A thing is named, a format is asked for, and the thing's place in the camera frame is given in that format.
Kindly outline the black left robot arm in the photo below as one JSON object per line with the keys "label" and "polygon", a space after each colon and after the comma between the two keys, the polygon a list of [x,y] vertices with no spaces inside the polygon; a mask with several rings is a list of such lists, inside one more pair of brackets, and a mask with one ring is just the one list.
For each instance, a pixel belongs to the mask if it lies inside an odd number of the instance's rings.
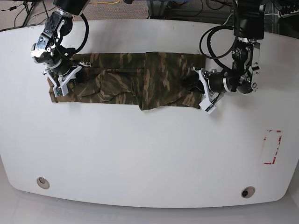
{"label": "black left robot arm", "polygon": [[[213,60],[221,71],[198,70],[183,80],[183,86],[199,94],[194,106],[211,111],[224,93],[250,94],[257,89],[255,76],[259,71],[260,43],[264,38],[265,4],[261,0],[234,0],[234,22],[206,31],[199,40],[199,52]],[[231,30],[234,41],[224,54],[217,56],[212,49],[212,37],[219,31]]]}

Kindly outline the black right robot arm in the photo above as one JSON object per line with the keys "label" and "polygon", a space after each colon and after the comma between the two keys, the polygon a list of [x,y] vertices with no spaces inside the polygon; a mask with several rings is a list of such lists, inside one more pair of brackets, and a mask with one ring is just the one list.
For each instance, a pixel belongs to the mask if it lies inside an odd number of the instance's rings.
{"label": "black right robot arm", "polygon": [[[51,15],[46,14],[44,30],[38,41],[32,46],[30,56],[36,63],[47,66],[43,72],[53,84],[56,96],[68,94],[67,84],[76,79],[76,74],[90,63],[72,60],[71,57],[80,52],[87,43],[89,24],[83,14],[88,0],[55,0],[57,7]],[[61,45],[63,37],[68,35],[73,27],[73,16],[80,16],[85,24],[85,35],[81,45],[76,48],[65,48]]]}

